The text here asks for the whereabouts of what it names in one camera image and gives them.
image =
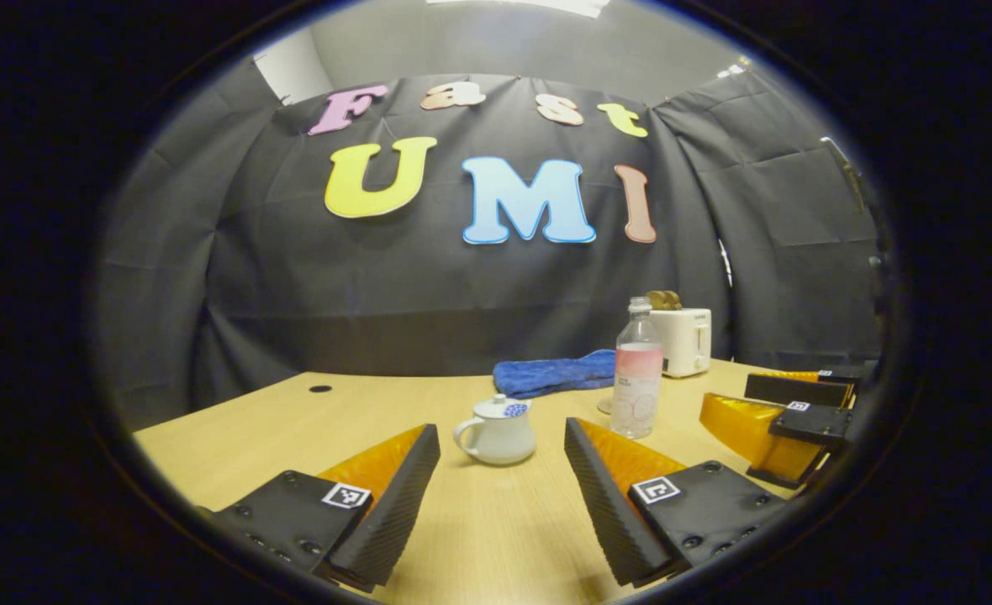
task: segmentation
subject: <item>teapot lid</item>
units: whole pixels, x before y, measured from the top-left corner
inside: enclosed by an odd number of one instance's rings
[[[530,411],[531,401],[521,402],[519,399],[512,399],[503,393],[497,393],[487,402],[480,402],[473,406],[473,413],[480,418],[488,420],[499,420],[500,418],[514,418]]]

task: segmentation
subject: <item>bottle cap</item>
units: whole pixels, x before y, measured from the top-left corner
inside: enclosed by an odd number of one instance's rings
[[[627,307],[631,313],[641,313],[641,311],[652,311],[653,305],[647,296],[635,296],[631,299],[631,305]]]

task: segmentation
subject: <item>blue towel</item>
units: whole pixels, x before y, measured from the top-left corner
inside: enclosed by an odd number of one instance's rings
[[[615,351],[601,349],[579,360],[500,361],[493,368],[496,388],[514,399],[539,397],[572,388],[611,387]]]

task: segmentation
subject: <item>white toaster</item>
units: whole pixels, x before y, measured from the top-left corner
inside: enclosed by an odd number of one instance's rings
[[[709,309],[653,309],[649,319],[664,341],[662,372],[669,376],[691,376],[709,369],[712,353],[712,311]]]

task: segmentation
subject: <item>plastic water bottle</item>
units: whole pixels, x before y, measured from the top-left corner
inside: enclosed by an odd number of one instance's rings
[[[661,396],[664,351],[661,333],[649,321],[653,310],[649,298],[632,298],[627,310],[631,311],[631,322],[615,340],[615,390],[609,428],[638,439],[653,431],[657,399]]]

